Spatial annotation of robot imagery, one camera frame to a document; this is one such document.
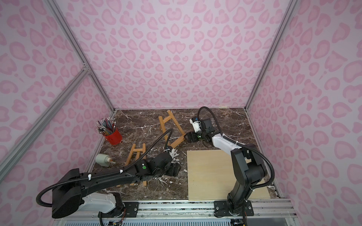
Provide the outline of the wooden easel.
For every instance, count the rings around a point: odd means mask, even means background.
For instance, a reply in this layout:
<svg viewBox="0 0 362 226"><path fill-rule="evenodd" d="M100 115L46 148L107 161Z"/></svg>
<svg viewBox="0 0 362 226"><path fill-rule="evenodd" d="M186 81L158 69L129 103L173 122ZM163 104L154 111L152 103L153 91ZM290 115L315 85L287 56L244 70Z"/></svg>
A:
<svg viewBox="0 0 362 226"><path fill-rule="evenodd" d="M166 132L166 129L177 129L178 131L176 132L177 135L179 135L179 137L171 142L168 141L168 145L171 146L173 149L176 149L178 147L178 145L180 145L184 140L184 136L186 135L185 131L182 129L180 123L177 121L176 117L174 116L174 114L172 113L171 110L167 110L167 114L168 116L163 117L163 116L159 116L159 122L160 122L160 128L162 130L162 132Z"/></svg>
<svg viewBox="0 0 362 226"><path fill-rule="evenodd" d="M125 166L130 165L131 163L135 162L136 160L140 159L140 157L145 154L146 152L146 144L143 143L140 148L133 144L131 150L128 154L128 157L125 161Z"/></svg>

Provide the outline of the plywood board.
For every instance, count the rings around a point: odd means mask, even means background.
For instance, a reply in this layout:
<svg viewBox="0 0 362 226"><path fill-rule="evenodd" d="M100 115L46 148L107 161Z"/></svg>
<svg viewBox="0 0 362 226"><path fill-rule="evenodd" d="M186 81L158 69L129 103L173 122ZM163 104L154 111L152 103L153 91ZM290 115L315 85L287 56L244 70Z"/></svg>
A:
<svg viewBox="0 0 362 226"><path fill-rule="evenodd" d="M266 186L254 189L249 197L249 199L270 199L270 198L271 196Z"/></svg>
<svg viewBox="0 0 362 226"><path fill-rule="evenodd" d="M232 159L222 150L187 152L188 199L226 200L236 183Z"/></svg>

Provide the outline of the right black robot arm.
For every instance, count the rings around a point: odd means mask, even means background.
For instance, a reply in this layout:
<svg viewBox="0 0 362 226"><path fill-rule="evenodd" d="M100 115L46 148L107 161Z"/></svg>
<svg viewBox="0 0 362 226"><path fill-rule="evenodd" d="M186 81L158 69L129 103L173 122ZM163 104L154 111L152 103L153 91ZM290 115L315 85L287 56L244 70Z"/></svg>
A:
<svg viewBox="0 0 362 226"><path fill-rule="evenodd" d="M184 135L187 142L203 141L231 155L236 183L227 200L214 202L214 216L242 216L246 221L247 216L254 215L249 200L251 194L258 188L269 186L275 179L271 162L256 148L226 136L215 114L207 106L201 107L190 123L194 131Z"/></svg>

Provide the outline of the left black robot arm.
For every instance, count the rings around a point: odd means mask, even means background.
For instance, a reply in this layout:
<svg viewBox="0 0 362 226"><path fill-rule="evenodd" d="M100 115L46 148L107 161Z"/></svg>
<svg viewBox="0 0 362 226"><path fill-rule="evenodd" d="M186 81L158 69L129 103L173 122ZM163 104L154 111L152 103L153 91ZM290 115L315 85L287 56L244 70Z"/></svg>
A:
<svg viewBox="0 0 362 226"><path fill-rule="evenodd" d="M135 162L114 170L98 173L81 173L78 168L70 170L59 182L39 192L36 203L52 209L53 218L63 218L75 213L84 198L109 187L132 184L160 178L164 175L177 177L181 166L171 156L171 146L154 158L143 154Z"/></svg>

